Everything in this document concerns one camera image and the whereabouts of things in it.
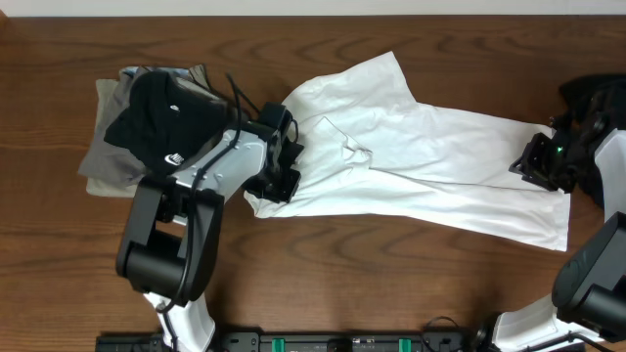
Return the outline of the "white t-shirt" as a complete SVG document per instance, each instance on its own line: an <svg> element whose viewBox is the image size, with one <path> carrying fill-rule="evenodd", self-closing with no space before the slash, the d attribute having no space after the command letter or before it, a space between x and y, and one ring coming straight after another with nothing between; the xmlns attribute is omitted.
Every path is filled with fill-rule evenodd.
<svg viewBox="0 0 626 352"><path fill-rule="evenodd" d="M248 196L256 217L404 216L566 250L569 195L510 171L547 126L420 103L392 53L312 78L285 106L301 179L287 203Z"/></svg>

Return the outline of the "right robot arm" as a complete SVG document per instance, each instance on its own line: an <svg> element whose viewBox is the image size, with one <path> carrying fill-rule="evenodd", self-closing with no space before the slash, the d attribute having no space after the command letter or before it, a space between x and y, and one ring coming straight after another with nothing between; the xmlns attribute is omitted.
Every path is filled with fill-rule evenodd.
<svg viewBox="0 0 626 352"><path fill-rule="evenodd" d="M567 111L554 134L535 135L511 165L549 191L585 188L603 226L559 270L550 295L502 313L477 331L472 351L607 350L625 338L625 79L599 78L560 89Z"/></svg>

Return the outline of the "beige folded garment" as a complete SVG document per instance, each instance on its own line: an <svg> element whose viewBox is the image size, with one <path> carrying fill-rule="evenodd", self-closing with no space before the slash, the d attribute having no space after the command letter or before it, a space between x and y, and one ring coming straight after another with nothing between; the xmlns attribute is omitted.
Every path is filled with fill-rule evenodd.
<svg viewBox="0 0 626 352"><path fill-rule="evenodd" d="M132 198L146 168L127 149L104 141L108 127L129 106L130 90L139 76L158 71L157 66L128 66L118 79L98 79L98 105L94 136L78 174L87 178L86 192L106 198Z"/></svg>

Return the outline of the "black crumpled garment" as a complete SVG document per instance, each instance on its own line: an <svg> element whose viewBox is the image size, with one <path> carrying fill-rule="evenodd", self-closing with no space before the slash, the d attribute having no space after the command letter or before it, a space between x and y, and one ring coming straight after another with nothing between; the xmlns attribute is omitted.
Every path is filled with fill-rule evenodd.
<svg viewBox="0 0 626 352"><path fill-rule="evenodd" d="M604 208L604 187L594 156L614 130L625 128L625 75L592 74L559 87L567 106L565 133L559 146L558 179L564 193L576 188Z"/></svg>

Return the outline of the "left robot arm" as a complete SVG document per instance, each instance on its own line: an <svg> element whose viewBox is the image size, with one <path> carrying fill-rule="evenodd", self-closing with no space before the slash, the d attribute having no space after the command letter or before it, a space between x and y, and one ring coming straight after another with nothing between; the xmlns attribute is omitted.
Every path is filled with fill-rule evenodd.
<svg viewBox="0 0 626 352"><path fill-rule="evenodd" d="M211 279L224 205L238 190L275 203L297 190L293 169L303 146L288 136L292 114L266 104L255 120L237 122L193 164L164 180L145 177L124 229L116 272L155 309L170 351L205 351L216 325L204 291Z"/></svg>

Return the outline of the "black Nike t-shirt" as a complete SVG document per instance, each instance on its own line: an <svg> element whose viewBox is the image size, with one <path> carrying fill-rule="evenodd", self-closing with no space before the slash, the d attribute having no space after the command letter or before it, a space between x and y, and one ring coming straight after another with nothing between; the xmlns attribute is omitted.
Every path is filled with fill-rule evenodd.
<svg viewBox="0 0 626 352"><path fill-rule="evenodd" d="M165 177L229 123L223 103L179 86L166 72L149 71L132 84L129 106L108 127L104 140Z"/></svg>

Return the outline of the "grey folded garment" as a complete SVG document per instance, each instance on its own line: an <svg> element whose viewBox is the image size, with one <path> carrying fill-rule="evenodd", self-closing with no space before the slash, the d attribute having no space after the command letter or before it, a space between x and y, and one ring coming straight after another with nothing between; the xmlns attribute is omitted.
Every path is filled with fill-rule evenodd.
<svg viewBox="0 0 626 352"><path fill-rule="evenodd" d="M116 188L136 185L145 175L146 167L139 159L127 149L106 143L104 137L109 126L129 106L132 85L141 75L150 71L167 72L181 88L200 96L207 96L210 100L217 99L217 95L209 88L203 64L190 68L129 66L119 72L117 80L98 79L94 136L87 154L79 165L80 175Z"/></svg>

